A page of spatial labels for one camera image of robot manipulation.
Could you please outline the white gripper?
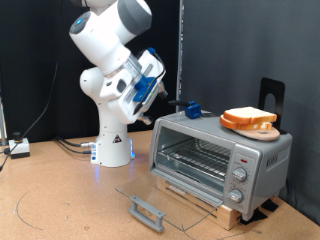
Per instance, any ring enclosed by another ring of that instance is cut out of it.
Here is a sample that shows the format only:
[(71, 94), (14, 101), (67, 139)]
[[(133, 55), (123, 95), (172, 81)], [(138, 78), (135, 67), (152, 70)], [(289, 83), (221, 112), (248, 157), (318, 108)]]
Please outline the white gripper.
[(153, 119), (144, 113), (157, 96), (161, 99), (168, 96), (162, 82), (166, 73), (165, 65), (154, 49), (147, 49), (139, 58), (131, 55), (124, 70), (129, 74), (129, 82), (118, 98), (109, 101), (109, 108), (124, 124), (139, 120), (151, 125)]

